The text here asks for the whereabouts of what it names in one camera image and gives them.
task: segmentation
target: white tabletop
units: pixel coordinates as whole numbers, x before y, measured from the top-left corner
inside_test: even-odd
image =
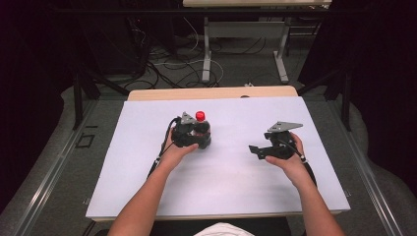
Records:
[[[184,0],[185,7],[318,6],[331,0]]]
[[[278,120],[304,125],[293,132],[303,140],[328,208],[350,209],[303,98],[250,97],[126,101],[87,217],[114,219],[146,181],[169,122],[198,110],[210,121],[211,145],[187,155],[171,173],[156,219],[300,213],[298,193],[284,173],[248,148],[270,147],[264,132]]]

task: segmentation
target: forearm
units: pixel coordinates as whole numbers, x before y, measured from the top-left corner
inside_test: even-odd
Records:
[[[313,182],[297,188],[307,235],[344,235]]]
[[[170,171],[156,168],[125,205],[108,235],[149,235]]]

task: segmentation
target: person's right hand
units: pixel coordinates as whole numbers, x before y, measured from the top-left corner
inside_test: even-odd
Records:
[[[297,150],[304,155],[303,143],[301,142],[300,138],[298,138],[298,136],[293,133],[291,133],[291,136],[295,141]],[[294,153],[288,159],[280,159],[268,155],[265,160],[270,164],[280,167],[296,188],[299,188],[304,183],[311,181],[310,175],[297,153]]]

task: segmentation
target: person's left arm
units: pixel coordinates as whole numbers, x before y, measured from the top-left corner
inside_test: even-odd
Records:
[[[184,155],[195,150],[198,145],[177,147],[170,142],[170,136],[159,165],[148,177],[142,188],[123,207],[113,222],[109,236],[149,235],[153,226],[157,207],[171,171],[180,163]]]

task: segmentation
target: person's right arm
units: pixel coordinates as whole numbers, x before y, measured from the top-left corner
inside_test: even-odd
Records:
[[[292,134],[292,137],[298,151],[304,155],[300,138],[295,134]],[[266,161],[282,168],[292,184],[297,188],[301,199],[304,224],[308,236],[344,235],[333,215],[328,210],[325,201],[307,172],[307,169],[304,167],[301,158],[296,153],[287,160],[267,156]]]

